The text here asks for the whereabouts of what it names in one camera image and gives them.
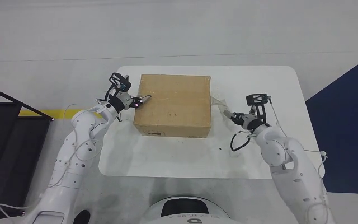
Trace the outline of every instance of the white platform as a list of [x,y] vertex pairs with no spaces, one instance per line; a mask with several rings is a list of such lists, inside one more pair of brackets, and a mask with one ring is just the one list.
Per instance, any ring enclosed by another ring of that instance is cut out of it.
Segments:
[[[307,152],[316,169],[322,162],[296,72],[290,67],[123,66],[118,72],[129,75],[132,95],[138,92],[141,74],[211,76],[211,96],[225,100],[232,111],[242,113],[249,111],[247,95],[267,93],[272,96],[286,134],[298,139],[306,150],[317,151]],[[270,105],[266,108],[267,122],[275,125]],[[231,137],[241,128],[224,121],[217,106],[212,106],[211,116],[207,139],[144,137],[132,125],[133,109],[123,111],[125,121],[114,122],[105,135],[100,172],[107,176],[271,179],[269,167],[254,142],[238,157],[229,156]]]

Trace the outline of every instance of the blue panel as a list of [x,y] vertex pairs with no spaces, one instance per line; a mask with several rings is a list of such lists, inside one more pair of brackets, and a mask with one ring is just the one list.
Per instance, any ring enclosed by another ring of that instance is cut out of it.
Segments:
[[358,66],[306,101],[329,192],[358,193]]

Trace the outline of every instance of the black metal rack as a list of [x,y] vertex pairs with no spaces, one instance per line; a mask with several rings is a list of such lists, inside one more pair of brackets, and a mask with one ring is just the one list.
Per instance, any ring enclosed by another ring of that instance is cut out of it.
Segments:
[[[0,96],[9,100],[0,102],[0,203],[23,207],[53,118],[3,92]],[[19,116],[23,107],[39,116]],[[3,209],[11,217],[24,213]]]

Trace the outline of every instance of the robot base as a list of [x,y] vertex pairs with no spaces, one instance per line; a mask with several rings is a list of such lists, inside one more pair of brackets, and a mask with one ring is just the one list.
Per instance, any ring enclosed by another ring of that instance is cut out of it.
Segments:
[[205,213],[222,218],[229,218],[228,214],[222,208],[206,199],[177,196],[160,200],[150,206],[143,214],[140,224],[145,224],[163,216],[181,213]]

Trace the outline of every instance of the black cable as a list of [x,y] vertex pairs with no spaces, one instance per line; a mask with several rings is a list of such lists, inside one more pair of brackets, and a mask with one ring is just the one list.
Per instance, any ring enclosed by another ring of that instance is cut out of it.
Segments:
[[231,148],[231,150],[232,150],[233,152],[236,152],[237,150],[240,150],[241,148],[247,146],[247,144],[250,142],[250,139],[251,139],[251,138],[247,138],[247,141],[246,141],[243,145],[241,145],[241,146],[239,146],[239,147],[237,147],[237,148],[233,148],[233,142],[234,142],[234,139],[235,139],[236,135],[237,135],[237,134],[234,134],[234,136],[233,136],[233,138],[231,139],[231,142],[230,142],[230,148]]

